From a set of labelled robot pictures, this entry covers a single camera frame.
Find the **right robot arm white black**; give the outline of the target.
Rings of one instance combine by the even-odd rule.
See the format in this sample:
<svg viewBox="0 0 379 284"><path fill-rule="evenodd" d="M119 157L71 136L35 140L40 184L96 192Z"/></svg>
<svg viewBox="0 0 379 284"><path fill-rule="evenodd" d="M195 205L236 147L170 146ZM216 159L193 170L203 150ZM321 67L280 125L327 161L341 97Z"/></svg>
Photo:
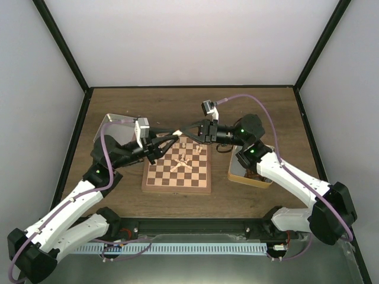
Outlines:
<svg viewBox="0 0 379 284"><path fill-rule="evenodd" d="M338 240L352 241L356 211L348 188L340 182L329 184L287 163L280 158L278 149L261 141L264 133L260 118L253 114L245 115L233 126L204 119L176 131L199 144L238 146L236 158L243 168L275 182L305 204L303 209L277 209L263 223L267 237L299 231L312 233L328 245Z"/></svg>

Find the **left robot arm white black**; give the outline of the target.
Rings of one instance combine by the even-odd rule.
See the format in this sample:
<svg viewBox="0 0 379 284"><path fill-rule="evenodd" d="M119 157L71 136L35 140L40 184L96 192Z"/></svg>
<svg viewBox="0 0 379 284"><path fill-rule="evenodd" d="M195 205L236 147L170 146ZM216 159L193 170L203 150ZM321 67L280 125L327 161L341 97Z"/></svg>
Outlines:
<svg viewBox="0 0 379 284"><path fill-rule="evenodd" d="M73 191L42 219L25 230L14 229L8 234L11 260L8 279L11 283L23 280L13 277L19 268L31 283L40 283L52 274L68 254L81 245L102 237L116 238L121 232L118 215L109 208L100 209L80 224L75 222L88 209L103 200L118 184L122 175L116 170L131 166L141 159L151 163L164 156L175 144L179 130L151 129L134 122L135 140L121 145L101 127L91 156L92 165Z"/></svg>

